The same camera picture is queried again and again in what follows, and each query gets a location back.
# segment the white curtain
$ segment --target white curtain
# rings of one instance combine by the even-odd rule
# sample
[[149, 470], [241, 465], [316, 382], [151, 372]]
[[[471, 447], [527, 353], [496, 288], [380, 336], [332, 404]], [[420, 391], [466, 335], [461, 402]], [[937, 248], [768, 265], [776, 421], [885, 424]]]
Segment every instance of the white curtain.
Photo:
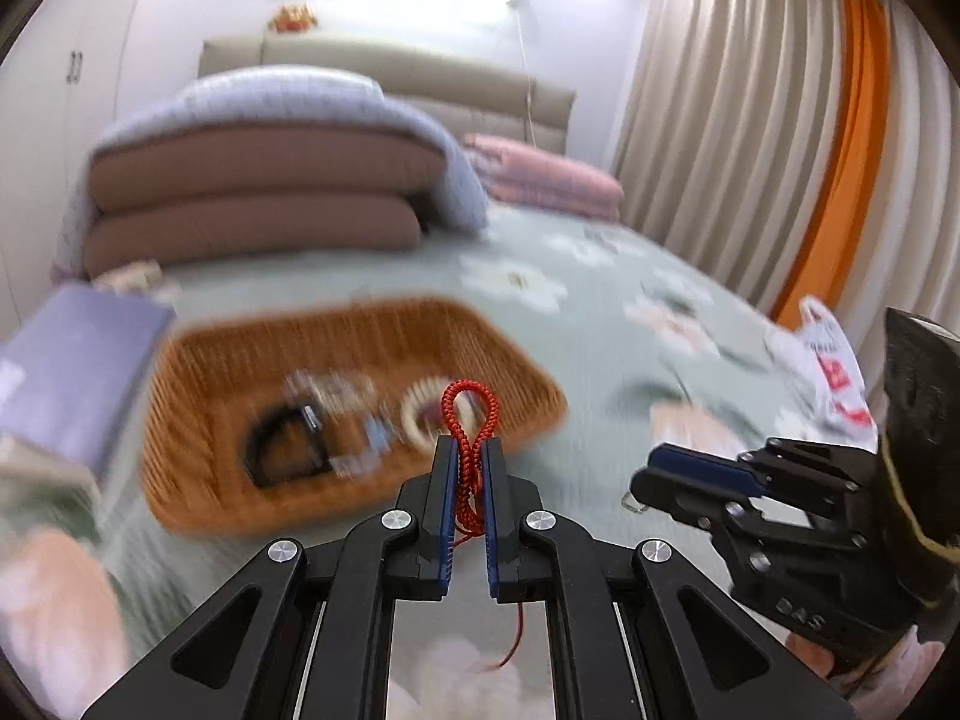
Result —
[[623, 221], [769, 311], [836, 129], [839, 0], [651, 0], [616, 158]]
[[836, 310], [875, 415], [883, 410], [885, 307], [960, 329], [960, 88], [913, 13], [896, 0], [887, 12], [890, 108], [880, 172]]

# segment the triangular cutout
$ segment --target triangular cutout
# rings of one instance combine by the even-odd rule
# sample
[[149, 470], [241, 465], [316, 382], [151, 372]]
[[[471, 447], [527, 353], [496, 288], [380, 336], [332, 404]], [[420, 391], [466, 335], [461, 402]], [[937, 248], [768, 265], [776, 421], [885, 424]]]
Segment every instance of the triangular cutout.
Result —
[[226, 685], [260, 596], [256, 587], [241, 592], [174, 655], [171, 668], [179, 675], [214, 690]]
[[733, 690], [770, 670], [764, 654], [728, 623], [699, 592], [692, 587], [684, 587], [678, 596], [686, 621], [707, 663], [714, 688]]

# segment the metal bolt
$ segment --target metal bolt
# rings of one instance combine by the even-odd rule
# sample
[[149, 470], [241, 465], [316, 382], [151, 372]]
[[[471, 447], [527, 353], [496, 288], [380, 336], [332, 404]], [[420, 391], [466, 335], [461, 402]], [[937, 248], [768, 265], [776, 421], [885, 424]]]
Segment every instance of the metal bolt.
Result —
[[673, 549], [666, 541], [651, 538], [640, 547], [640, 554], [650, 562], [667, 562], [673, 555]]
[[548, 531], [557, 524], [557, 517], [550, 512], [530, 512], [527, 514], [527, 526], [535, 531]]
[[296, 544], [290, 541], [289, 538], [282, 539], [282, 541], [274, 541], [274, 543], [270, 545], [270, 549], [267, 550], [267, 555], [273, 562], [293, 560], [294, 557], [296, 557]]
[[380, 523], [388, 531], [402, 531], [413, 521], [414, 518], [410, 517], [410, 514], [403, 509], [394, 509], [380, 518]]
[[750, 555], [750, 567], [758, 574], [765, 574], [770, 570], [770, 559], [762, 552], [754, 552]]

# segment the red string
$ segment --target red string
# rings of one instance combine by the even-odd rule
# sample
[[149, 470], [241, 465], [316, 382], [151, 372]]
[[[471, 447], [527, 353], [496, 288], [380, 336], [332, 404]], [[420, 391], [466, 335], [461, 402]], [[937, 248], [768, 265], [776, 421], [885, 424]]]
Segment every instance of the red string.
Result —
[[[467, 433], [464, 432], [460, 420], [457, 419], [457, 412], [453, 408], [453, 401], [461, 392], [475, 392], [484, 401], [487, 406], [487, 420], [480, 428], [473, 445], [470, 445]], [[483, 519], [483, 505], [481, 502], [481, 493], [483, 491], [483, 474], [481, 472], [480, 450], [485, 440], [493, 436], [493, 431], [500, 421], [500, 404], [488, 386], [478, 384], [469, 379], [461, 379], [453, 382], [443, 393], [443, 399], [440, 401], [440, 409], [443, 411], [443, 422], [445, 423], [450, 435], [454, 437], [459, 446], [460, 468], [457, 476], [457, 490], [454, 501], [454, 512], [456, 518], [457, 530], [464, 536], [453, 542], [454, 548], [460, 546], [465, 541], [470, 541], [477, 536], [483, 536], [486, 533]], [[517, 604], [517, 636], [510, 651], [504, 656], [499, 664], [493, 664], [488, 670], [496, 670], [506, 666], [510, 659], [517, 654], [520, 648], [520, 640], [523, 637], [523, 605]]]

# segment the blue gripper pad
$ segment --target blue gripper pad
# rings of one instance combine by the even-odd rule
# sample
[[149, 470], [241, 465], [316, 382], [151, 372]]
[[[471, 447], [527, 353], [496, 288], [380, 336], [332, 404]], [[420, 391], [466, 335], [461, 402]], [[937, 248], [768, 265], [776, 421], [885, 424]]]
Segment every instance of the blue gripper pad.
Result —
[[496, 598], [500, 591], [500, 569], [496, 562], [496, 512], [493, 510], [493, 479], [486, 447], [481, 453], [481, 478], [483, 479], [484, 540], [487, 542], [487, 582], [490, 597]]
[[443, 519], [440, 519], [440, 595], [446, 595], [450, 589], [450, 575], [453, 572], [453, 541], [457, 536], [456, 528], [456, 490], [457, 474], [460, 469], [457, 442], [451, 442], [446, 478], [443, 486]]
[[762, 498], [767, 494], [754, 471], [738, 461], [694, 452], [670, 443], [655, 446], [647, 459], [648, 469], [659, 469], [690, 480], [711, 485], [747, 498]]

